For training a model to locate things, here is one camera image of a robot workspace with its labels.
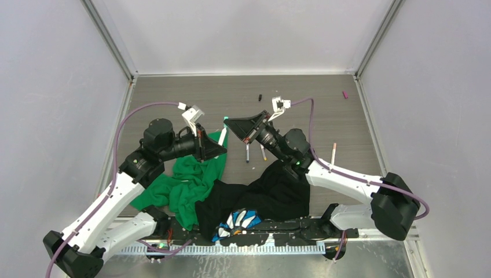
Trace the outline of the white pen pink tip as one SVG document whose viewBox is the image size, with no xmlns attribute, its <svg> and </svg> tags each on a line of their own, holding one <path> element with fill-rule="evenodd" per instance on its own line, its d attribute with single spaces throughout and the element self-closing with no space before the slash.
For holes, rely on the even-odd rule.
<svg viewBox="0 0 491 278">
<path fill-rule="evenodd" d="M 332 165 L 334 165 L 335 163 L 335 157 L 336 157 L 336 148 L 337 148 L 337 143 L 333 143 L 332 145 L 332 152 L 331 152 L 331 160 L 330 160 L 330 163 Z"/>
</svg>

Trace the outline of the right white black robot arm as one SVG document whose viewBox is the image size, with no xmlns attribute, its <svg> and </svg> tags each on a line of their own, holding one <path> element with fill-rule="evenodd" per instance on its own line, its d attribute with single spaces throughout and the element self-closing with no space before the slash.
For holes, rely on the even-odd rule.
<svg viewBox="0 0 491 278">
<path fill-rule="evenodd" d="M 384 177 L 367 175 L 326 162 L 315 156 L 301 129 L 280 134 L 270 117 L 262 111 L 223 122 L 243 143 L 256 141 L 267 149 L 281 162 L 288 177 L 358 200 L 358 205 L 328 206 L 327 218 L 321 223 L 324 235 L 335 238 L 348 229 L 377 229 L 391 239 L 406 239 L 423 202 L 402 177 L 391 172 Z"/>
</svg>

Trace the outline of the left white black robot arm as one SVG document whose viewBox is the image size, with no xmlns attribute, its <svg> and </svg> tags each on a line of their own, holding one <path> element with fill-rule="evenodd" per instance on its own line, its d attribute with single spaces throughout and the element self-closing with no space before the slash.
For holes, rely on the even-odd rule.
<svg viewBox="0 0 491 278">
<path fill-rule="evenodd" d="M 62 232 L 50 231 L 43 238 L 51 264 L 69 277 L 96 277 L 107 260 L 137 240 L 164 238 L 171 222 L 154 205 L 110 231 L 107 228 L 164 172 L 166 161 L 189 155 L 198 162 L 216 158 L 226 153 L 225 136 L 223 130 L 214 140 L 198 123 L 175 133 L 168 119 L 151 121 L 140 146 L 125 158 L 105 191 Z"/>
</svg>

